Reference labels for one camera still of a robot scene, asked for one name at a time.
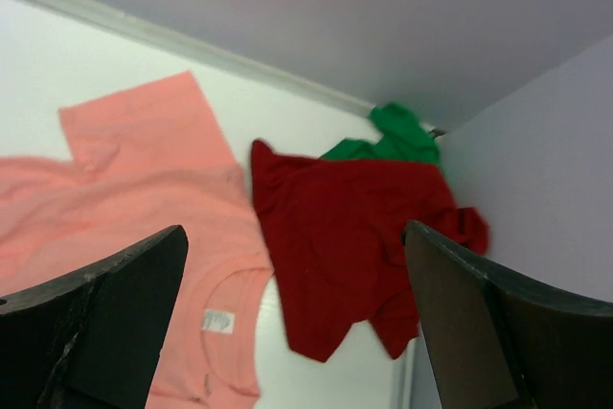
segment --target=lavender wall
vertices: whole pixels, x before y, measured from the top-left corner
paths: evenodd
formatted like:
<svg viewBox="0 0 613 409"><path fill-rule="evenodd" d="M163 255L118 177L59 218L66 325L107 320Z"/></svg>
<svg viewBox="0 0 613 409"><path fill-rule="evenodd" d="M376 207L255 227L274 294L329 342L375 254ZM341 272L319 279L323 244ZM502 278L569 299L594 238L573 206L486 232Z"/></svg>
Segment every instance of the lavender wall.
<svg viewBox="0 0 613 409"><path fill-rule="evenodd" d="M613 301L613 36L448 135L443 160L492 259ZM440 407L422 343L416 366L412 407Z"/></svg>
<svg viewBox="0 0 613 409"><path fill-rule="evenodd" d="M610 0L98 1L446 129L613 32Z"/></svg>

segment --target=pink t-shirt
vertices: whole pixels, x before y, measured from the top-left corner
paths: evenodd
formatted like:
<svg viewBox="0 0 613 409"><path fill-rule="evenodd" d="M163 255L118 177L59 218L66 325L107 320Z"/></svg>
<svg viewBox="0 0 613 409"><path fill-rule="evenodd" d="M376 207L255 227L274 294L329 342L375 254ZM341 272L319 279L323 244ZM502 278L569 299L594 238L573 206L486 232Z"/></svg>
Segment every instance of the pink t-shirt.
<svg viewBox="0 0 613 409"><path fill-rule="evenodd" d="M60 118L73 163L0 160L0 295L181 224L190 249L147 409L252 408L272 269L242 170L192 75Z"/></svg>

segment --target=fabric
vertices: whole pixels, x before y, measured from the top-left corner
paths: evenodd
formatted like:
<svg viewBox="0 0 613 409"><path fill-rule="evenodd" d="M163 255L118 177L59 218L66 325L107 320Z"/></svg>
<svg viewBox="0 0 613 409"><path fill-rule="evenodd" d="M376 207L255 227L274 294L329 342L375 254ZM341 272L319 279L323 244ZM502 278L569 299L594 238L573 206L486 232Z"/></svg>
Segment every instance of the fabric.
<svg viewBox="0 0 613 409"><path fill-rule="evenodd" d="M0 161L0 295L181 224L190 249L147 408L252 408L255 324L272 271L242 171L197 83L181 74L60 119L74 162ZM234 323L202 330L205 310Z"/></svg>
<svg viewBox="0 0 613 409"><path fill-rule="evenodd" d="M439 148L420 126L418 118L406 107L392 102L376 107L369 116L381 131L381 139L368 141L345 139L326 152L326 160L381 159L438 165Z"/></svg>
<svg viewBox="0 0 613 409"><path fill-rule="evenodd" d="M417 336L400 234L420 220L483 254L488 227L458 209L434 165L330 162L251 150L253 201L275 267L289 347L326 361L370 320L388 354Z"/></svg>

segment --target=red fabric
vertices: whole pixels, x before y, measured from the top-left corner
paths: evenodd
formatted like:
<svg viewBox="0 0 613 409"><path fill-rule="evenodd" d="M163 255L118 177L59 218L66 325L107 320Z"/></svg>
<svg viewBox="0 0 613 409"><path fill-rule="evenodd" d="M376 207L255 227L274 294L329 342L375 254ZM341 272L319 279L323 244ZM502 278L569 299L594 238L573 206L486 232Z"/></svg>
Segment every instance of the red fabric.
<svg viewBox="0 0 613 409"><path fill-rule="evenodd" d="M370 320L393 358L418 334L400 234L416 219L483 254L488 227L458 209L438 168L329 162L251 150L253 200L275 267L289 347L326 361Z"/></svg>

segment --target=green cloth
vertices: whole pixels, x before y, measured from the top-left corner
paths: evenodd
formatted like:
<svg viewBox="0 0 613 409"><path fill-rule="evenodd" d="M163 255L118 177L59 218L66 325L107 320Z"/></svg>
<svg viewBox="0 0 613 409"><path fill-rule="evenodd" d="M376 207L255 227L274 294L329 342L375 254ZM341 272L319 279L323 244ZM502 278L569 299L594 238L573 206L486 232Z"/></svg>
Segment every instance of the green cloth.
<svg viewBox="0 0 613 409"><path fill-rule="evenodd" d="M369 118L382 133L378 143L344 139L322 155L322 158L383 159L439 165L439 148L434 139L421 128L420 121L409 109L391 102L384 107L374 108Z"/></svg>

